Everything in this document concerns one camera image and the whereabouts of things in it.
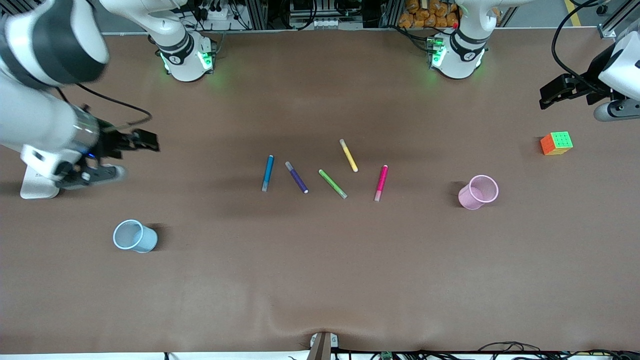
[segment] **rubik's cube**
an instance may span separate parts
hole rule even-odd
[[[540,140],[540,145],[542,145],[542,153],[544,155],[564,154],[573,147],[571,137],[567,131],[550,133]]]

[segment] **pink cup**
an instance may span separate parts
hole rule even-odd
[[[477,210],[497,197],[498,184],[486,175],[474,176],[458,193],[460,204],[469,210]]]

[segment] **marker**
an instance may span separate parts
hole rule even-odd
[[[376,189],[376,196],[373,198],[373,201],[380,201],[380,197],[382,196],[382,190],[385,189],[385,181],[387,180],[387,171],[389,167],[384,165],[382,169],[380,169],[380,178],[378,179],[378,188]]]
[[[269,180],[271,179],[271,169],[273,168],[273,155],[267,159],[267,167],[264,169],[264,179],[262,179],[262,191],[267,192]]]
[[[340,195],[343,199],[347,198],[347,194],[345,192],[342,191],[342,189],[340,189],[340,187],[338,186],[338,184],[335,183],[335,181],[333,181],[329,175],[326,174],[326,172],[324,172],[322,169],[318,170],[318,174],[320,174],[320,176],[323,177],[323,179],[329,183],[329,185],[331,185],[331,187],[335,190],[335,192],[338,193],[338,195]]]
[[[284,163],[284,165],[289,169],[289,173],[291,174],[291,177],[293,177],[293,179],[296,181],[296,184],[298,184],[298,188],[300,188],[300,190],[302,190],[303,193],[308,193],[309,189],[307,188],[305,183],[302,181],[302,179],[300,179],[300,176],[296,172],[296,169],[294,169],[293,166],[291,166],[291,163],[287,161]]]
[[[349,148],[347,147],[347,143],[344,142],[344,139],[340,139],[340,145],[342,146],[342,150],[344,151],[344,154],[347,156],[347,160],[349,160],[349,164],[351,165],[353,172],[358,172],[358,167],[356,166],[356,162],[353,160],[353,156],[351,156],[351,151],[349,151]]]

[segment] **cup rim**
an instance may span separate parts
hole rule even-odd
[[[120,244],[118,244],[118,241],[116,240],[116,233],[118,232],[118,229],[120,228],[120,226],[123,226],[124,224],[128,224],[128,223],[135,223],[137,226],[140,227],[140,237],[130,247],[120,246]],[[123,222],[119,223],[118,226],[116,226],[116,229],[113,231],[113,244],[116,245],[116,247],[118,247],[118,249],[131,250],[131,249],[135,248],[136,246],[138,246],[138,244],[140,244],[140,241],[142,240],[142,237],[144,237],[144,235],[145,235],[145,226],[142,225],[141,222],[139,222],[139,221],[137,221],[135,219],[124,220]]]
[[[486,177],[487,179],[491,180],[491,182],[493,183],[493,185],[495,186],[495,196],[493,196],[493,198],[491,200],[481,200],[478,199],[473,191],[471,191],[471,184],[474,182],[474,180],[476,180],[478,177]],[[495,182],[495,180],[493,180],[490,176],[487,175],[476,175],[474,177],[471,178],[471,180],[469,181],[469,194],[471,194],[471,197],[473,197],[475,200],[482,202],[483,204],[488,204],[492,201],[494,201],[495,199],[498,198],[498,193],[499,193],[500,189],[498,188],[498,183]]]

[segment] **pink marker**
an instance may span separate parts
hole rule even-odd
[[[380,197],[382,196],[382,190],[385,189],[385,181],[387,180],[387,171],[389,167],[384,165],[382,169],[380,169],[380,178],[378,179],[378,188],[376,189],[376,197],[373,198],[373,201],[380,201]]]

